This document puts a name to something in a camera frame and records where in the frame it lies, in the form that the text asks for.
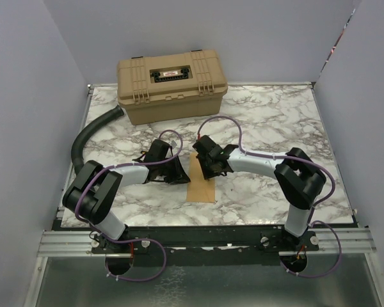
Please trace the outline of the brown paper envelope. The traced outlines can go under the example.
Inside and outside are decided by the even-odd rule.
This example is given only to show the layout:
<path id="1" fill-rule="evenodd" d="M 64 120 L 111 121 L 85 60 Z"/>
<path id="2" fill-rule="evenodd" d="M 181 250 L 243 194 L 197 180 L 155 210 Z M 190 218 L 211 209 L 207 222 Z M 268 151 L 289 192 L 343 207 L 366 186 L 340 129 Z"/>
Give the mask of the brown paper envelope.
<path id="1" fill-rule="evenodd" d="M 187 186 L 186 201 L 193 203 L 214 203 L 215 202 L 215 181 L 206 180 L 203 176 L 200 163 L 195 153 L 189 156 L 190 182 Z"/>

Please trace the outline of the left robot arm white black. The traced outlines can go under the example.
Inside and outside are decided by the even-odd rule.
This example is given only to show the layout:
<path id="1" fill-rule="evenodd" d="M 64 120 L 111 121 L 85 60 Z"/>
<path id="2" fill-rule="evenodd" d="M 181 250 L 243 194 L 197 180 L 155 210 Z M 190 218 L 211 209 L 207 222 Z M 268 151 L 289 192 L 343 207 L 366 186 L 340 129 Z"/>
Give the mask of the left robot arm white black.
<path id="1" fill-rule="evenodd" d="M 149 150 L 121 168 L 86 162 L 64 194 L 63 206 L 106 235 L 106 244 L 112 251 L 124 251 L 129 243 L 127 225 L 111 211 L 117 191 L 128 185 L 155 182 L 158 177 L 170 185 L 189 183 L 191 180 L 172 149 L 169 143 L 156 139 Z"/>

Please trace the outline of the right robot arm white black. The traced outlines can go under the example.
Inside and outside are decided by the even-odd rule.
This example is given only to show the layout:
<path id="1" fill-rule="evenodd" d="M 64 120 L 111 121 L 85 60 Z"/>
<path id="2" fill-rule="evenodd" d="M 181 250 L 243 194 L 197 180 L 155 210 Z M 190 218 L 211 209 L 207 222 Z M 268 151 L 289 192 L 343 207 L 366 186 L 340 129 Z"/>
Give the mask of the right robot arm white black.
<path id="1" fill-rule="evenodd" d="M 200 137 L 193 148 L 197 152 L 206 180 L 227 173 L 246 172 L 277 180 L 289 202 L 289 213 L 281 234 L 282 245 L 295 250 L 304 243 L 312 206 L 326 183 L 326 176 L 299 148 L 286 154 L 242 151 L 237 145 L 222 148 L 209 136 Z"/>

